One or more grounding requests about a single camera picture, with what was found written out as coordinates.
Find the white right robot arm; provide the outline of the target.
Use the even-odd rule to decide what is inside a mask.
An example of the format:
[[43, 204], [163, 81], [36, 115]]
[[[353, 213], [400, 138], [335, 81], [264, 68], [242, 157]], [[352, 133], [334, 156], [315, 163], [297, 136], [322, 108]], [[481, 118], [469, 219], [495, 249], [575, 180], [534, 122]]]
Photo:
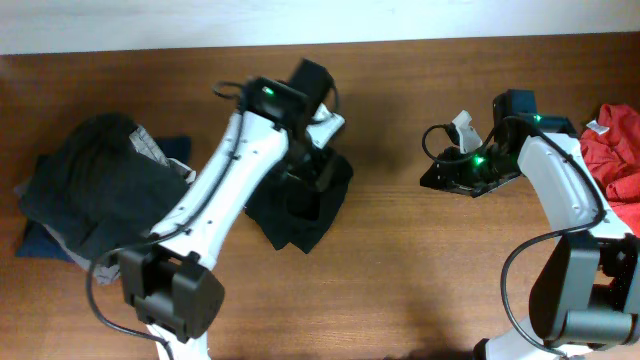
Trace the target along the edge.
[[496, 115], [480, 139], [461, 112], [442, 125], [452, 145], [434, 157], [423, 187], [478, 197], [519, 176], [533, 186], [548, 233], [516, 247], [500, 275], [501, 301], [511, 306], [507, 278], [514, 260], [546, 240], [556, 245], [537, 277], [528, 316], [474, 347], [474, 359], [582, 359], [639, 340], [639, 239], [607, 203], [589, 173], [571, 122], [536, 113]]

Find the black polo shirt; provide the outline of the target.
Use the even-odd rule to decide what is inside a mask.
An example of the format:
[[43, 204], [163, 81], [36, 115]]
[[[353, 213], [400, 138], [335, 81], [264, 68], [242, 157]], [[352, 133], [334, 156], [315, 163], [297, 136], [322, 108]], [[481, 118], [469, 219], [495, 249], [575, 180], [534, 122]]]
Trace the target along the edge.
[[246, 203], [245, 213], [275, 250], [293, 244], [308, 254], [337, 217], [353, 175], [351, 164], [338, 155], [335, 172], [323, 192], [292, 178], [265, 178]]

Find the dark folded garment on pile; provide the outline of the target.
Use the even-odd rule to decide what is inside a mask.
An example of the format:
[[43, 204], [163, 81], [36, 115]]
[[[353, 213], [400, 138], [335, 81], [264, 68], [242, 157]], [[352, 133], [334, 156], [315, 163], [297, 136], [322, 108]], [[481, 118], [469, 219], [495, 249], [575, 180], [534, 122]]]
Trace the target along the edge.
[[80, 124], [38, 166], [20, 199], [22, 212], [51, 227], [67, 248], [90, 260], [144, 242], [188, 185], [170, 167], [135, 150], [130, 135], [137, 129], [119, 113]]

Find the grey folded garment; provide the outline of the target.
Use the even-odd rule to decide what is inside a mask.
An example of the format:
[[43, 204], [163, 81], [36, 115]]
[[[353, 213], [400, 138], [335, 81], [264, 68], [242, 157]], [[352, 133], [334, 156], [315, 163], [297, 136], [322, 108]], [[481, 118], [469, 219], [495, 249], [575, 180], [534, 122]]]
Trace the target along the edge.
[[[169, 167], [180, 177], [182, 177], [188, 185], [195, 181], [196, 172], [187, 164], [182, 163], [175, 158], [167, 157], [154, 141], [155, 138], [153, 138], [142, 126], [135, 130], [129, 136], [129, 139], [133, 144], [134, 149], [138, 153], [150, 158], [151, 160], [163, 166]], [[48, 225], [43, 226], [54, 237], [58, 244], [62, 246], [63, 250], [74, 260], [74, 263], [72, 264], [78, 265], [83, 270], [89, 269], [91, 263], [89, 259], [86, 259], [79, 254], [71, 251], [66, 246], [66, 241], [63, 236], [56, 232], [53, 228]]]

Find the red garment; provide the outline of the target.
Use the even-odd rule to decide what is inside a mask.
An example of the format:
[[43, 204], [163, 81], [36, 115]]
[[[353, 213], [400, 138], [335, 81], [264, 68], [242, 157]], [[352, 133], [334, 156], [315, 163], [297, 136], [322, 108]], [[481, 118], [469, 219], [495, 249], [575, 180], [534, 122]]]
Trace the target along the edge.
[[615, 214], [639, 236], [639, 112], [603, 104], [580, 137], [581, 153]]

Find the navy folded garment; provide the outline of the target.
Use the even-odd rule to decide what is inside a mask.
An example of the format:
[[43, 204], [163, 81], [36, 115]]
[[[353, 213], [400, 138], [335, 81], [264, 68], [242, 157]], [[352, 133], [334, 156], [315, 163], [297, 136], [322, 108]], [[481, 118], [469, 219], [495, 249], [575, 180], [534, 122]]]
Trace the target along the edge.
[[[189, 162], [192, 149], [192, 140], [189, 136], [156, 137], [154, 141], [167, 157], [175, 158], [185, 164]], [[21, 243], [14, 255], [18, 258], [54, 259], [74, 263], [74, 260], [45, 227], [31, 220], [28, 220], [25, 225]]]

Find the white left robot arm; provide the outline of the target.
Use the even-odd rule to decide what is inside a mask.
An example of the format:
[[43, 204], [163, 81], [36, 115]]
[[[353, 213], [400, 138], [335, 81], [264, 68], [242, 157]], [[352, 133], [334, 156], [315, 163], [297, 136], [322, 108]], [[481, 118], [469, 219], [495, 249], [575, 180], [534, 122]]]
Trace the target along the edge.
[[336, 91], [328, 75], [241, 85], [203, 171], [152, 227], [148, 245], [119, 252], [125, 301], [160, 358], [207, 357], [207, 332], [225, 296], [213, 270], [240, 213], [271, 240], [303, 251], [331, 226], [353, 174], [329, 146], [344, 125], [325, 106]]

